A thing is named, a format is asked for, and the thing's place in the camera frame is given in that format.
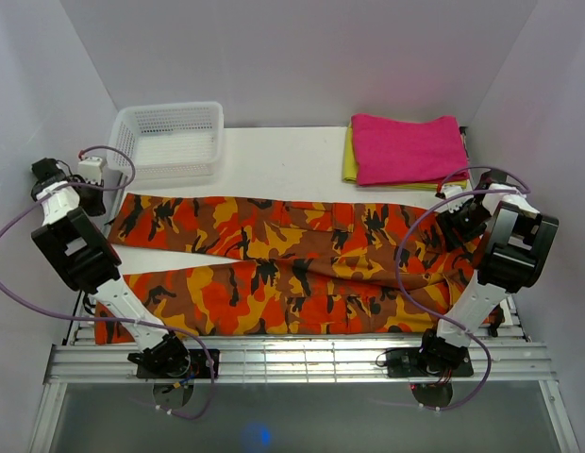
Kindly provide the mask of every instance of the white plastic basket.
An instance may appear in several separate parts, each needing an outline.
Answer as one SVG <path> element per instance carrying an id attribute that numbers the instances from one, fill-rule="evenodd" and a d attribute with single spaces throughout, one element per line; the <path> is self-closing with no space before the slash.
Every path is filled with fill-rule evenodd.
<path id="1" fill-rule="evenodd" d="M 222 155 L 224 111 L 217 102 L 127 107 L 116 117 L 110 146 L 135 163 L 136 178 L 212 175 Z M 130 173 L 108 153 L 108 166 Z"/>

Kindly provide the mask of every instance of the yellow cloth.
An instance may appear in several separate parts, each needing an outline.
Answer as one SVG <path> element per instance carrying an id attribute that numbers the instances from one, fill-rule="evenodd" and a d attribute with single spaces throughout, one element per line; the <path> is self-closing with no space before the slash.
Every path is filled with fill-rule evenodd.
<path id="1" fill-rule="evenodd" d="M 345 135 L 345 149 L 343 152 L 343 181 L 355 184 L 358 180 L 358 162 L 356 155 L 353 152 L 353 128 L 351 125 L 347 128 Z M 466 181 L 456 181 L 446 183 L 455 186 L 461 186 L 466 189 Z M 408 189 L 412 191 L 433 191 L 437 190 L 437 184 L 429 182 L 413 182 L 411 184 L 392 184 L 388 187 L 395 187 L 399 189 Z"/>

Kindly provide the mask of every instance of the folded towel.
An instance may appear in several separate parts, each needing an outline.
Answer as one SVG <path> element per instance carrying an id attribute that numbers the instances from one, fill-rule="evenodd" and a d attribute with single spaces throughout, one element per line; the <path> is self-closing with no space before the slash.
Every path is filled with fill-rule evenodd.
<path id="1" fill-rule="evenodd" d="M 343 151 L 343 181 L 356 184 L 358 180 L 358 162 L 353 150 L 353 127 L 349 125 L 345 135 L 345 148 Z M 415 182 L 410 184 L 390 184 L 389 187 L 397 189 L 407 189 L 411 191 L 437 191 L 437 182 Z M 461 186 L 466 189 L 466 178 L 463 180 L 452 181 L 448 184 Z"/>
<path id="2" fill-rule="evenodd" d="M 453 116 L 415 124 L 359 114 L 351 126 L 360 186 L 436 182 L 467 165 Z"/>

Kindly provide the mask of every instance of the camouflage pants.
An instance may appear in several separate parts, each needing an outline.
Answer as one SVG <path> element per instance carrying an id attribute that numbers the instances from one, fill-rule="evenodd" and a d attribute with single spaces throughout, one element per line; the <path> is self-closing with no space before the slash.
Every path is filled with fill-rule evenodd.
<path id="1" fill-rule="evenodd" d="M 397 245 L 424 210 L 390 204 L 129 194 L 112 243 L 236 259 L 231 264 L 125 276 L 169 326 L 200 335 L 422 332 L 436 319 L 397 291 Z M 435 217 L 412 235 L 402 278 L 446 313 L 470 279 L 474 243 L 447 253 Z M 98 316 L 110 316 L 98 305 Z M 96 324 L 96 342 L 130 342 Z"/>

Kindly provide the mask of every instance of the white wall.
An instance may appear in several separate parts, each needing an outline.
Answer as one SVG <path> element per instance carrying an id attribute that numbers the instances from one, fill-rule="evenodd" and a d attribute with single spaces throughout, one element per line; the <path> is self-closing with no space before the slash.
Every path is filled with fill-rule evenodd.
<path id="1" fill-rule="evenodd" d="M 585 452 L 585 0 L 541 0 L 469 127 L 480 162 L 532 186 L 560 218 L 541 279 L 518 294 L 521 319 L 545 340 Z"/>
<path id="2" fill-rule="evenodd" d="M 0 0 L 0 227 L 28 206 L 30 164 L 75 162 L 105 143 L 116 109 L 59 0 Z M 0 244 L 0 277 L 47 308 L 72 312 L 75 295 L 30 240 L 39 212 Z M 27 449 L 52 342 L 64 322 L 0 294 L 0 451 Z"/>
<path id="3" fill-rule="evenodd" d="M 116 106 L 230 126 L 473 118 L 536 0 L 61 0 Z"/>

